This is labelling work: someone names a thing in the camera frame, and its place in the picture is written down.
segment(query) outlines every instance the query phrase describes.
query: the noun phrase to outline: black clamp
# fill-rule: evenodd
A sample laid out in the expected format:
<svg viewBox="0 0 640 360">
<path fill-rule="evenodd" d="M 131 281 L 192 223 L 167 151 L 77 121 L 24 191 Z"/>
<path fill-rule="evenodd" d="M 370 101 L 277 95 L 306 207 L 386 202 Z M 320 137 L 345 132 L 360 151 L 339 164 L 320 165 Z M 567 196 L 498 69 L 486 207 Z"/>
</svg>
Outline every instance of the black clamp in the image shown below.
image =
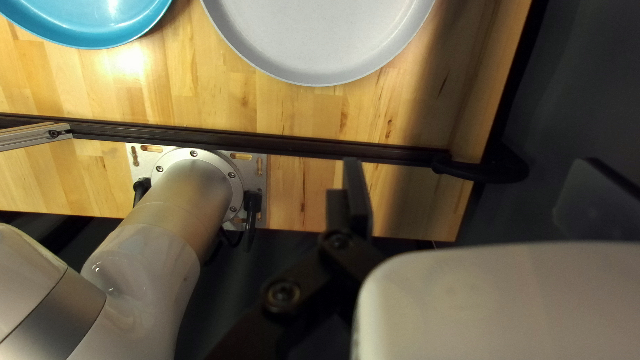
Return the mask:
<svg viewBox="0 0 640 360">
<path fill-rule="evenodd" d="M 205 359 L 285 359 L 332 315 L 351 326 L 360 284 L 385 256 L 370 244 L 371 204 L 360 161 L 344 160 L 343 187 L 327 191 L 327 231 L 316 251 L 267 281 L 258 302 Z"/>
</svg>

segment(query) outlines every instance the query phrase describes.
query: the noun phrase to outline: wooden table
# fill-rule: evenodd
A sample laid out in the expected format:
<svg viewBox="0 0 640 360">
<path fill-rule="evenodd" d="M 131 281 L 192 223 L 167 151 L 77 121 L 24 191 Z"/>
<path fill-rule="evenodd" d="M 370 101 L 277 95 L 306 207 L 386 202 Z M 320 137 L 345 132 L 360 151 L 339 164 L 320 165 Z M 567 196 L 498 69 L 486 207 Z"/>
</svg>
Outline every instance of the wooden table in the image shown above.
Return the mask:
<svg viewBox="0 0 640 360">
<path fill-rule="evenodd" d="M 242 60 L 197 0 L 113 49 L 52 44 L 0 17 L 0 111 L 448 148 L 478 162 L 531 0 L 438 0 L 404 51 L 344 85 L 285 83 Z M 124 144 L 64 140 L 0 153 L 0 209 L 124 217 Z M 472 183 L 365 164 L 378 236 L 453 241 Z M 339 161 L 269 157 L 269 224 L 322 231 Z"/>
</svg>

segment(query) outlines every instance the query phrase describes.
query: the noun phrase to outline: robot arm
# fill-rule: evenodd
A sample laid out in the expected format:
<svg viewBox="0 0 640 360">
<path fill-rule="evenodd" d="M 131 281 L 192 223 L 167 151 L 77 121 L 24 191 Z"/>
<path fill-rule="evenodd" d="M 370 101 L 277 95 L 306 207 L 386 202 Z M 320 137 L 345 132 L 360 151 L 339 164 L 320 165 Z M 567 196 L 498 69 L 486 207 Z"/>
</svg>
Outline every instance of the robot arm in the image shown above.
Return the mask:
<svg viewBox="0 0 640 360">
<path fill-rule="evenodd" d="M 180 160 L 84 264 L 80 276 L 0 225 L 0 359 L 169 360 L 232 185 Z"/>
</svg>

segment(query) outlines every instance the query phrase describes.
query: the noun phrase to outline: bolt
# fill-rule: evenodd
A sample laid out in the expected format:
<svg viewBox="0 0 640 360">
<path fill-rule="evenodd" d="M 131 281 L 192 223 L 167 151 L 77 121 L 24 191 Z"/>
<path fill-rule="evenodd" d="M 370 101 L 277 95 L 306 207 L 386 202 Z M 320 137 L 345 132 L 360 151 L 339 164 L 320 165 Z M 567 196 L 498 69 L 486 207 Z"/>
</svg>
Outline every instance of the bolt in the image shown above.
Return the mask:
<svg viewBox="0 0 640 360">
<path fill-rule="evenodd" d="M 329 236 L 327 240 L 334 249 L 344 249 L 349 246 L 351 238 L 348 235 L 338 233 Z"/>
<path fill-rule="evenodd" d="M 282 280 L 269 287 L 267 302 L 273 307 L 283 307 L 294 304 L 300 297 L 300 287 L 290 280 Z"/>
</svg>

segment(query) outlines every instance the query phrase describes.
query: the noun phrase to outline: silver flange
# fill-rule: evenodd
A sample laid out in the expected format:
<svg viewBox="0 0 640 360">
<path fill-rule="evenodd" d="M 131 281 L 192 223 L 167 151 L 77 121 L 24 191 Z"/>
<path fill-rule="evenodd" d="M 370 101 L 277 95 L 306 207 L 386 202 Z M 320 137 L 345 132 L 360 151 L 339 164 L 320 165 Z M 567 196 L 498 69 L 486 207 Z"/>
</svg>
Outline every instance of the silver flange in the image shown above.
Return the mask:
<svg viewBox="0 0 640 360">
<path fill-rule="evenodd" d="M 201 149 L 194 149 L 190 147 L 180 147 L 166 154 L 162 155 L 156 164 L 153 166 L 153 172 L 151 173 L 151 185 L 166 172 L 171 165 L 180 160 L 202 160 L 217 167 L 223 173 L 227 174 L 227 181 L 231 185 L 231 203 L 227 209 L 227 214 L 222 220 L 227 222 L 231 220 L 238 211 L 243 207 L 244 186 L 242 177 L 239 174 L 238 168 L 231 162 L 227 161 L 227 157 L 216 152 L 204 151 Z"/>
</svg>

